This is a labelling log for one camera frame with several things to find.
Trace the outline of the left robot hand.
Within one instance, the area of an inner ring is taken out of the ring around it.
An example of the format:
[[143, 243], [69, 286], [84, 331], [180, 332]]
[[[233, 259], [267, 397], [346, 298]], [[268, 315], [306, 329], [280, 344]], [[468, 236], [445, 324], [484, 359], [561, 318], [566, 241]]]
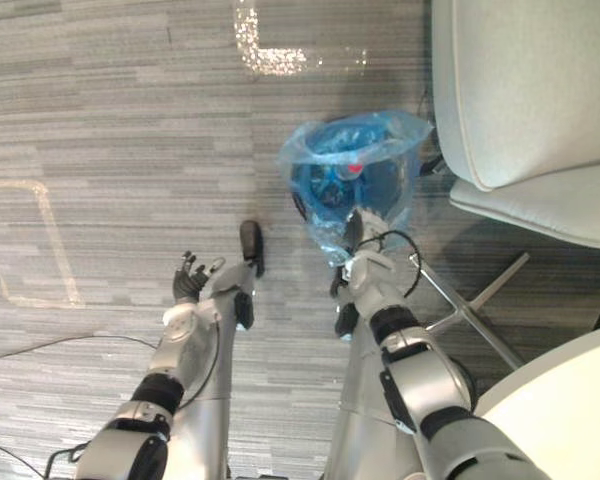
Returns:
[[182, 263], [175, 271], [172, 281], [172, 295], [177, 304], [197, 303], [200, 294], [210, 278], [225, 264], [224, 257], [215, 258], [208, 266], [199, 264], [193, 268], [197, 256], [190, 250], [182, 255]]

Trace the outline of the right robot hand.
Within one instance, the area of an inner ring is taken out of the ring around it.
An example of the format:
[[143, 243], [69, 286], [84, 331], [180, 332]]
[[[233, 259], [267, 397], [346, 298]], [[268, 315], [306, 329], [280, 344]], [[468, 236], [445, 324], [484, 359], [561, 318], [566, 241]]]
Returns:
[[364, 250], [380, 253], [384, 249], [384, 234], [389, 230], [389, 224], [375, 212], [355, 208], [348, 217], [344, 233], [347, 251], [352, 256]]

